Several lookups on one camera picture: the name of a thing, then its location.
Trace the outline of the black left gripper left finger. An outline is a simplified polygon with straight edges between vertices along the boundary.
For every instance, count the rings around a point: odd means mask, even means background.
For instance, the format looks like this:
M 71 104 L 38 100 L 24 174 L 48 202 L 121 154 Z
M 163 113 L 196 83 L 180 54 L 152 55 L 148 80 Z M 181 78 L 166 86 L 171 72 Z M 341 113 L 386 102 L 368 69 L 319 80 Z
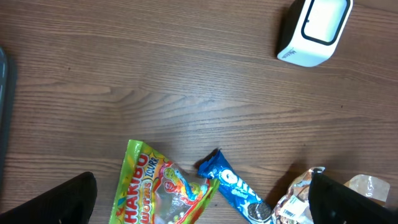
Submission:
M 84 172 L 61 185 L 1 214 L 1 224 L 87 224 L 97 198 L 92 172 Z

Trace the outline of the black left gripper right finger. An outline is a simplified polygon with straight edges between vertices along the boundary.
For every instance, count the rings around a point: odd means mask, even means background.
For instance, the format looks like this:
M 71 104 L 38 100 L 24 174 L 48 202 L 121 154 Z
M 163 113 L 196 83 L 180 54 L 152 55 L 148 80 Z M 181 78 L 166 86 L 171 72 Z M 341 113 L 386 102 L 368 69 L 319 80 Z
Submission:
M 315 173 L 309 189 L 314 224 L 397 224 L 397 214 L 329 177 Z

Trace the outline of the beige brown cookie pouch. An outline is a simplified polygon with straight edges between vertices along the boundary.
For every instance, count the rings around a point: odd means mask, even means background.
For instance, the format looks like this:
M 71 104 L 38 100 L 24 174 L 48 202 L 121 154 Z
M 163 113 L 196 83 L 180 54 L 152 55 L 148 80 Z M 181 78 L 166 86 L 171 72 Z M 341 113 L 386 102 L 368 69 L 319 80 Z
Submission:
M 314 224 L 309 206 L 309 189 L 312 175 L 315 173 L 324 175 L 324 170 L 324 167 L 312 167 L 294 179 L 287 193 L 272 211 L 271 217 L 274 223 Z M 388 182 L 371 175 L 358 174 L 342 185 L 385 208 L 390 189 Z

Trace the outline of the blue Oreo cookie pack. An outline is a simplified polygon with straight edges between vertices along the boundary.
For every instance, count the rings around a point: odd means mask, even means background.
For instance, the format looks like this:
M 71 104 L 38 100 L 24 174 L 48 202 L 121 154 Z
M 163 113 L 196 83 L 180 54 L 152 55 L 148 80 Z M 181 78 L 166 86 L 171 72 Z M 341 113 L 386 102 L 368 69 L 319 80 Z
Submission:
M 220 194 L 249 223 L 271 224 L 272 208 L 234 171 L 216 148 L 198 166 L 198 175 L 220 182 Z

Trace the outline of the green Haribo gummy bag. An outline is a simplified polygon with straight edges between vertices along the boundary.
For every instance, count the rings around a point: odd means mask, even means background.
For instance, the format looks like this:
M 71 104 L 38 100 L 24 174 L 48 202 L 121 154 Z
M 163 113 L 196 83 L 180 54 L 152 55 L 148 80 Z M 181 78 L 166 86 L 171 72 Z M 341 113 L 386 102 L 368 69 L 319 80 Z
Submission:
M 129 140 L 109 224 L 195 223 L 219 186 L 186 173 L 145 142 Z

